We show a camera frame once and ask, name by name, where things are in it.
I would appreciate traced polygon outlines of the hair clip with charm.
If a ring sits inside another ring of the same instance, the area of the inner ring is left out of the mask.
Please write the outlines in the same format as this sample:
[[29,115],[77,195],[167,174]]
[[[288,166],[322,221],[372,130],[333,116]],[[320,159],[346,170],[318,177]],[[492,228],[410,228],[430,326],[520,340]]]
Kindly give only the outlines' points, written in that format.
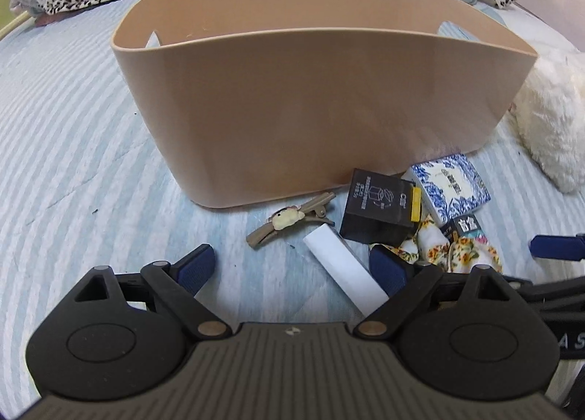
[[247,235],[247,244],[250,248],[257,249],[277,237],[280,232],[302,223],[334,226],[334,222],[327,217],[327,205],[335,198],[335,193],[327,191],[316,195],[304,204],[290,205],[280,209],[272,214],[261,227]]

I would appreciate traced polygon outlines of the black white small carton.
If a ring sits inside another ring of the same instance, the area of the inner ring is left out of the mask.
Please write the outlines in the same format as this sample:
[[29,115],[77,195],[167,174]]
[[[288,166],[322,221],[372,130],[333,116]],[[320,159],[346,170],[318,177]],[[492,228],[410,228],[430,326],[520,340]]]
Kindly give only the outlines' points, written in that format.
[[451,242],[461,238],[474,239],[487,243],[488,239],[474,214],[466,214],[452,218],[440,228],[442,234]]

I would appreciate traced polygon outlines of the blue striped bed sheet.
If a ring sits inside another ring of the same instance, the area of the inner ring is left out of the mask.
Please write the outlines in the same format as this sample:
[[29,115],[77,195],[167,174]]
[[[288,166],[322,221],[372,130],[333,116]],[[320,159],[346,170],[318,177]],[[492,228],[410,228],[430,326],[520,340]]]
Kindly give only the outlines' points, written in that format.
[[254,251],[245,238],[276,203],[212,212],[180,190],[110,47],[121,0],[1,43],[1,410],[37,398],[30,336],[95,265],[136,272],[200,244],[218,265],[198,299],[231,324],[356,322],[359,311],[303,233]]

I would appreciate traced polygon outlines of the pink floral pillow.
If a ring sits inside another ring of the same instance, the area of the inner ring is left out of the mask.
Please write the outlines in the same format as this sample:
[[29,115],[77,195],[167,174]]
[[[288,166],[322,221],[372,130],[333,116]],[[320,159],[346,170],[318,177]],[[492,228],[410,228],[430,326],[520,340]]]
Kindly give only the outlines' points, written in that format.
[[15,16],[27,14],[38,27],[46,26],[46,13],[38,0],[10,0],[10,11]]

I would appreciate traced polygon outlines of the beige plastic storage bin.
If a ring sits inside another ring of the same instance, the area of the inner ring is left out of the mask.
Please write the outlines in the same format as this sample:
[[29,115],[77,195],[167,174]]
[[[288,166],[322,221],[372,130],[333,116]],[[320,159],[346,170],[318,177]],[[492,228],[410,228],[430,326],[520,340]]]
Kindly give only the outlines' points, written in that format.
[[475,151],[537,57],[460,0],[139,0],[111,46],[177,184],[209,208]]

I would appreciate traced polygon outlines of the white rectangular box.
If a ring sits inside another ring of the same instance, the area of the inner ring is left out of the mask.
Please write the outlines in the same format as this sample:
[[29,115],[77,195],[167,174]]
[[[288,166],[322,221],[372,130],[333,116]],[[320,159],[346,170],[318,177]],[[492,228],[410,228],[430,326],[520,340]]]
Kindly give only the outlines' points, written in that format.
[[307,234],[303,242],[363,316],[369,316],[389,300],[384,289],[328,225]]

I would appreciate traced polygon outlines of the white fluffy plush toy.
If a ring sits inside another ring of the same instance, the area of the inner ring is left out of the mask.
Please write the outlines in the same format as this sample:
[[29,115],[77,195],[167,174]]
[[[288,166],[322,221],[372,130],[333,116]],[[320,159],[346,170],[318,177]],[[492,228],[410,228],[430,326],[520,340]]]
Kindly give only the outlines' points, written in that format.
[[518,133],[563,193],[584,188],[584,54],[531,42],[539,56],[514,98]]

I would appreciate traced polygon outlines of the black small box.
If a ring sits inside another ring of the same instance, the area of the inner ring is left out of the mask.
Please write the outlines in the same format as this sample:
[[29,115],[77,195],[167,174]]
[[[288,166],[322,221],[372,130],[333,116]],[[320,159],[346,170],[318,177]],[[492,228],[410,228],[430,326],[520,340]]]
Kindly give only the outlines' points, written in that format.
[[339,234],[366,245],[398,247],[415,233],[421,211],[420,191],[413,182],[355,169]]

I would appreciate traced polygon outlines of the sunflower print sock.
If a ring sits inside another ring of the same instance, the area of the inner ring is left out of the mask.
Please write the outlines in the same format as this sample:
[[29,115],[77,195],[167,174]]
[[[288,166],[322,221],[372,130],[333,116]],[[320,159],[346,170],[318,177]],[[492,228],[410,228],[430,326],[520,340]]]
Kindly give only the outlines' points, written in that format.
[[419,222],[415,234],[408,236],[401,245],[392,247],[380,244],[402,261],[410,265],[429,262],[445,272],[469,273],[475,265],[487,265],[496,272],[503,270],[498,251],[490,244],[474,239],[461,238],[451,243],[428,214]]

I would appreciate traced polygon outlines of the blue white patterned box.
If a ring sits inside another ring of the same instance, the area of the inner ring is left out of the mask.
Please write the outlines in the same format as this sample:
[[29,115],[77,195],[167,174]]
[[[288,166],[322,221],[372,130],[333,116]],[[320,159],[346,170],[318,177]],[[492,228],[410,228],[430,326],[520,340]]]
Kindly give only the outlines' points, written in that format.
[[423,207],[439,227],[491,200],[482,177],[463,154],[413,164],[401,178],[420,189]]

